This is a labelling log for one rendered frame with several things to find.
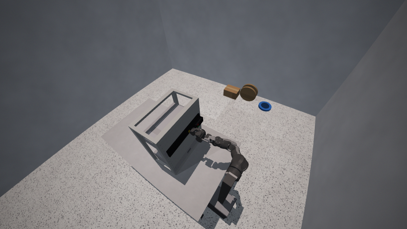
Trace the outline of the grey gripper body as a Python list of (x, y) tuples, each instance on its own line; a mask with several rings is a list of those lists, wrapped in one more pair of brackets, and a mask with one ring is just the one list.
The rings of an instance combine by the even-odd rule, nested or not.
[(204, 129), (200, 129), (198, 132), (195, 132), (195, 136), (196, 136), (196, 140), (198, 141), (198, 142), (202, 142), (202, 141), (204, 141), (204, 142), (209, 142), (208, 140), (206, 140), (206, 139), (204, 139), (205, 138), (205, 130)]

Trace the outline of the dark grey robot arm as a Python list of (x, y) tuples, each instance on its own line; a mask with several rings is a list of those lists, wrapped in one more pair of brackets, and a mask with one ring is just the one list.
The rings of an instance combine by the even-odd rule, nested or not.
[(227, 175), (227, 173), (229, 173), (230, 175), (235, 177), (236, 182), (238, 182), (240, 180), (240, 177), (242, 176), (242, 173), (248, 168), (249, 163), (244, 158), (244, 156), (241, 155), (236, 142), (233, 142), (229, 139), (222, 139), (219, 136), (214, 137), (211, 134), (207, 134), (204, 139), (208, 140), (209, 143), (212, 143), (212, 145), (214, 146), (218, 146), (222, 149), (228, 150), (228, 152), (231, 152), (231, 165), (226, 170), (225, 176)]

